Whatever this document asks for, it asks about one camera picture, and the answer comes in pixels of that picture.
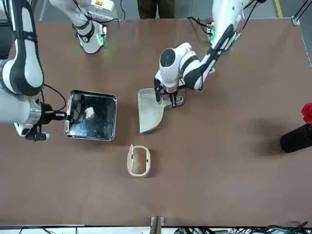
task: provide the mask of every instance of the person's legs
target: person's legs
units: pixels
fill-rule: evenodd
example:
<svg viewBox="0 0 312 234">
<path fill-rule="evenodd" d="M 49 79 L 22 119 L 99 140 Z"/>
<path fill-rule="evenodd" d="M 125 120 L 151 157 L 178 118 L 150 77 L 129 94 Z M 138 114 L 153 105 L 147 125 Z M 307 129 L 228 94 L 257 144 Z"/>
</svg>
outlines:
<svg viewBox="0 0 312 234">
<path fill-rule="evenodd" d="M 156 18 L 156 0 L 137 0 L 137 8 L 141 19 Z"/>
<path fill-rule="evenodd" d="M 160 18 L 175 18 L 175 0 L 158 0 L 158 12 Z"/>
</svg>

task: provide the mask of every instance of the orange label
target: orange label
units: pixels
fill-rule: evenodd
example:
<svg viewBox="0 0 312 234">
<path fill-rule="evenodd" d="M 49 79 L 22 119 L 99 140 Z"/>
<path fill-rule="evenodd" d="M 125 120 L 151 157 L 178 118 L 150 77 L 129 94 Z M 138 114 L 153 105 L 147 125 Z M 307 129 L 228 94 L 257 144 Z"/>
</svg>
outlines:
<svg viewBox="0 0 312 234">
<path fill-rule="evenodd" d="M 102 6 L 103 2 L 102 1 L 96 1 L 96 5 Z"/>
</svg>

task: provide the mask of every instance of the black vase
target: black vase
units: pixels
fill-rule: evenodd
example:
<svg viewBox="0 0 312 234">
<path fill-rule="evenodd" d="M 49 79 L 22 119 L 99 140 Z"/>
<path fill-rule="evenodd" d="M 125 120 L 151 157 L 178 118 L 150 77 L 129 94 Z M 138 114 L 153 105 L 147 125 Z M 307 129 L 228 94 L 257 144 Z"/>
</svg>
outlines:
<svg viewBox="0 0 312 234">
<path fill-rule="evenodd" d="M 286 153 L 292 153 L 312 146 L 310 124 L 305 124 L 281 137 L 280 144 Z"/>
</svg>

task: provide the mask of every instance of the beige container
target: beige container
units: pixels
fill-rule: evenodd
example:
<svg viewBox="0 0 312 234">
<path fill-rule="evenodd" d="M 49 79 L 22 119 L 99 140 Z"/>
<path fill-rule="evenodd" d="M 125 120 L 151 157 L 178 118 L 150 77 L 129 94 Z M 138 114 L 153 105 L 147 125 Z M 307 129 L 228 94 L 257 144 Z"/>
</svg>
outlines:
<svg viewBox="0 0 312 234">
<path fill-rule="evenodd" d="M 138 178 L 144 178 L 151 169 L 150 151 L 141 145 L 130 146 L 127 162 L 130 175 Z"/>
</svg>

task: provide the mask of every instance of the yellow floor line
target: yellow floor line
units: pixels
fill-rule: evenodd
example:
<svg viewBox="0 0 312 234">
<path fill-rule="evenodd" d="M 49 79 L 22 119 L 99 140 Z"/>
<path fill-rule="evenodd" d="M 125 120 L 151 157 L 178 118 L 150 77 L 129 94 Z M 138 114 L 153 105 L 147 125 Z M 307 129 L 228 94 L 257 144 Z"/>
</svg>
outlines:
<svg viewBox="0 0 312 234">
<path fill-rule="evenodd" d="M 275 0 L 275 5 L 276 5 L 278 17 L 283 18 L 283 12 L 282 12 L 281 4 L 279 3 L 279 0 Z"/>
</svg>

